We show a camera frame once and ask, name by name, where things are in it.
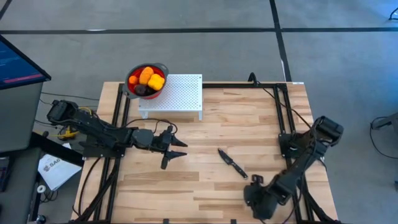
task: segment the white paper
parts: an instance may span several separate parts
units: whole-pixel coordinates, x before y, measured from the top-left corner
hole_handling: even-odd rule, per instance
[[[69,143],[64,147],[71,148]],[[69,178],[81,170],[80,166],[65,162],[55,156],[44,155],[39,162],[37,171],[43,177],[45,183],[51,190],[57,190]]]

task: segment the white perforated platform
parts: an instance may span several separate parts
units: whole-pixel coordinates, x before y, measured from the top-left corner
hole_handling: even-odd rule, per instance
[[[152,100],[139,99],[139,112],[143,118],[151,111],[202,112],[202,78],[198,74],[170,74],[162,93]]]

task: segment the wooden table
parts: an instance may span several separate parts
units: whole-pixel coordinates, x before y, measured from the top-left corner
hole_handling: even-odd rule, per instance
[[[99,101],[98,115],[111,122],[119,83],[106,82]],[[303,84],[287,83],[290,104],[309,123],[313,122],[310,105]],[[243,201],[243,188],[250,183],[217,153],[224,149],[248,174],[264,176],[267,184],[274,175],[286,168],[280,155],[277,135],[279,123],[275,101],[260,88],[205,88],[203,89],[203,121],[193,113],[150,113],[151,118],[169,119],[178,126],[176,137],[187,143],[187,148],[173,147],[187,152],[187,156],[169,162],[167,170],[160,169],[161,154],[138,149],[127,149],[121,160],[118,187],[114,201],[112,223],[260,223],[252,218],[252,211]],[[140,118],[138,101],[132,100],[128,121]],[[285,125],[288,124],[283,108]],[[294,114],[296,129],[308,128]],[[154,129],[152,121],[136,122],[131,126]],[[167,126],[159,123],[160,133]],[[95,159],[88,159],[83,167],[78,196],[88,169]],[[93,199],[103,168],[97,163],[86,185],[83,208]],[[325,168],[314,163],[306,172],[308,189],[322,209],[337,219],[335,205]],[[104,218],[108,196],[105,195],[101,212]],[[281,223],[292,210],[291,200],[279,206],[267,223]],[[305,207],[301,206],[306,219]],[[290,222],[295,223],[292,215]]]

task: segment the knife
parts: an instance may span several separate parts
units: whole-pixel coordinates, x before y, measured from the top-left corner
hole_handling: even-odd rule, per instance
[[[218,148],[218,154],[221,156],[221,158],[227,163],[228,165],[232,165],[235,170],[242,175],[244,179],[248,178],[248,175],[240,168],[236,163],[220,148]]]

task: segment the computer screen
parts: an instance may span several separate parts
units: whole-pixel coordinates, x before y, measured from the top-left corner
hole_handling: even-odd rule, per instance
[[[50,79],[44,70],[0,35],[0,90]]]

